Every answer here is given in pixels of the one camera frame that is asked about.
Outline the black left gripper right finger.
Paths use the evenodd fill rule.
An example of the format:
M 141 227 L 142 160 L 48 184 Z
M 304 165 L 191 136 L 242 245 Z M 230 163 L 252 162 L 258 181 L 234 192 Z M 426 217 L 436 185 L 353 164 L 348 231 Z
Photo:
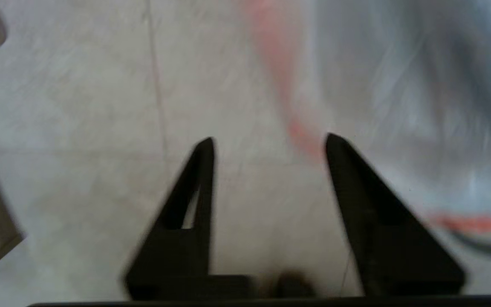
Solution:
M 457 295 L 466 275 L 345 138 L 326 161 L 365 295 Z

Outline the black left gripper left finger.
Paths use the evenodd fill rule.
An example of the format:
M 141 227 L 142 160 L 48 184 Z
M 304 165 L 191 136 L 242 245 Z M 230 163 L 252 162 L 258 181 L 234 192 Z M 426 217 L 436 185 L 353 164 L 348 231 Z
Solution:
M 211 275 L 216 150 L 197 143 L 125 272 L 133 300 L 235 300 L 252 296 L 245 275 Z

